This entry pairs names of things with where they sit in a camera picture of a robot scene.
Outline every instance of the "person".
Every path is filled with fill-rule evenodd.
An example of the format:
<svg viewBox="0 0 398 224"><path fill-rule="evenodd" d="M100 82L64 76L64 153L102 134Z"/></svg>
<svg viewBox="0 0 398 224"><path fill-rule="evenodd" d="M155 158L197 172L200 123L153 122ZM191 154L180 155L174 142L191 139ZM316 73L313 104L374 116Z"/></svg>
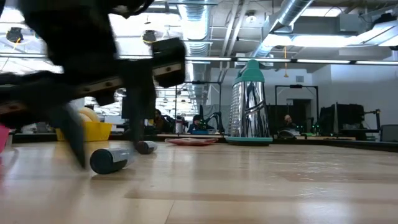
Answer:
<svg viewBox="0 0 398 224"><path fill-rule="evenodd" d="M294 129L294 128L296 128L296 124L294 124L292 122L292 117L289 114L285 115L283 128L284 129Z"/></svg>
<svg viewBox="0 0 398 224"><path fill-rule="evenodd" d="M162 117L160 110L155 110L154 119L155 129L161 133L167 133L169 131L169 123Z"/></svg>
<svg viewBox="0 0 398 224"><path fill-rule="evenodd" d="M200 125L200 120L201 120L200 115L199 115L199 114L195 115L195 116L193 117L193 119L192 119L192 124L189 126L187 132L192 134L193 131L196 131L196 130L203 130L203 129L199 126L199 125ZM211 127L210 125L207 125L207 124L206 124L206 130L207 130L207 129L214 129L214 128Z"/></svg>

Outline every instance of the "white wall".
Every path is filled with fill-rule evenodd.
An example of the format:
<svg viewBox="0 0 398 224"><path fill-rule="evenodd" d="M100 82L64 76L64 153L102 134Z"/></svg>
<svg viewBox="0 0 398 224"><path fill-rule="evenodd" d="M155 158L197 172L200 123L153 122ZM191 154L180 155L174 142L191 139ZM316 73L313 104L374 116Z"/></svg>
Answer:
<svg viewBox="0 0 398 224"><path fill-rule="evenodd" d="M319 86L320 108L336 102L359 104L365 111L380 109L381 125L398 124L398 67L327 65L314 72L312 80ZM367 114L364 126L376 129L376 116Z"/></svg>
<svg viewBox="0 0 398 224"><path fill-rule="evenodd" d="M232 96L232 86L221 86L221 105L230 105ZM218 105L220 103L220 86L211 84L208 92L207 105Z"/></svg>
<svg viewBox="0 0 398 224"><path fill-rule="evenodd" d="M230 105L231 97L232 97L232 85L234 83L234 79L238 75L238 69L231 68L228 70L224 82L221 86L221 104L222 105ZM262 70L265 79L265 88L266 88L266 101L267 104L275 104L275 86L276 85L312 85L312 74L307 73L304 69L290 69L287 70L289 77L284 77L285 70ZM211 70L211 80L215 81L219 75L218 68L212 68ZM304 83L297 83L296 76L302 75L304 76ZM218 104L219 96L218 93L210 88L208 94L208 102L207 104ZM310 89L290 89L290 88L279 88L278 89L278 105L286 105L288 99L315 99L315 90Z"/></svg>
<svg viewBox="0 0 398 224"><path fill-rule="evenodd" d="M312 74L307 73L304 69L291 69L287 70L287 74L289 77L284 77L285 70L279 70L275 72L275 70L263 70L265 79L265 87L266 87L266 101L267 104L275 104L275 86L276 85L312 85ZM296 76L301 75L304 76L303 83L296 82ZM281 88L277 89L277 104L278 105L286 105L288 99L314 99L315 98L315 90L310 88L309 90L306 88L302 89L291 89L291 88Z"/></svg>

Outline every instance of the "yellow bin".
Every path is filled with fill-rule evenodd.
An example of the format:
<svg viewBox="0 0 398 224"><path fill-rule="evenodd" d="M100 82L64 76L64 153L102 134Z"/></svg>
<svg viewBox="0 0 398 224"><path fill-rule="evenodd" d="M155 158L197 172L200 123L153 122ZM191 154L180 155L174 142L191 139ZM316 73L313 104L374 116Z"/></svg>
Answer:
<svg viewBox="0 0 398 224"><path fill-rule="evenodd" d="M112 124L108 123L100 123L100 122L92 122L85 121L85 139L86 141L107 141L109 139L109 135L111 134ZM56 129L58 141L64 141L65 138L61 130Z"/></svg>

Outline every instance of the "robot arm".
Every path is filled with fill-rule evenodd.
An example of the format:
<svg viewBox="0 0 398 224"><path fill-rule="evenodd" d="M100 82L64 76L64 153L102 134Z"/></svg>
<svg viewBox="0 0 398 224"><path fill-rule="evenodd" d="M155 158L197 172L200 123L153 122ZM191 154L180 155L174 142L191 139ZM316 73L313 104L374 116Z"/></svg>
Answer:
<svg viewBox="0 0 398 224"><path fill-rule="evenodd" d="M0 0L1 9L4 3ZM153 78L165 88L185 80L185 47L179 39L153 43L150 59L117 58L108 14L122 5L127 8L125 17L136 15L151 3L19 0L25 23L46 42L49 59L62 66L64 74L40 71L21 78L15 74L3 77L2 85L13 86L0 88L0 123L14 127L49 121L61 129L75 158L85 168L83 126L68 102L93 96L99 105L107 105L114 102L115 90L126 88L130 140L135 144L143 111L149 110L147 102L156 98Z"/></svg>
<svg viewBox="0 0 398 224"><path fill-rule="evenodd" d="M205 120L205 123L208 124L209 121L210 121L211 119L213 119L213 118L216 119L217 131L218 131L220 134L224 133L224 132L225 132L225 129L224 129L224 126L223 126L223 120L222 120L222 118L221 118L221 112L214 112L212 115L210 115L210 117L208 117L208 118Z"/></svg>

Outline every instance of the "wooden floor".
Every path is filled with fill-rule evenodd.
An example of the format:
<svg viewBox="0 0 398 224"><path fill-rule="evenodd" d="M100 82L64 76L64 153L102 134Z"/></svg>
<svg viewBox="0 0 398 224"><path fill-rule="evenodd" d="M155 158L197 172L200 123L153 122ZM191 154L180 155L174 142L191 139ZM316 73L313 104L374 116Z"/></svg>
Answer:
<svg viewBox="0 0 398 224"><path fill-rule="evenodd" d="M1 224L398 223L398 154L388 152L160 143L104 176L78 172L62 143L0 157Z"/></svg>

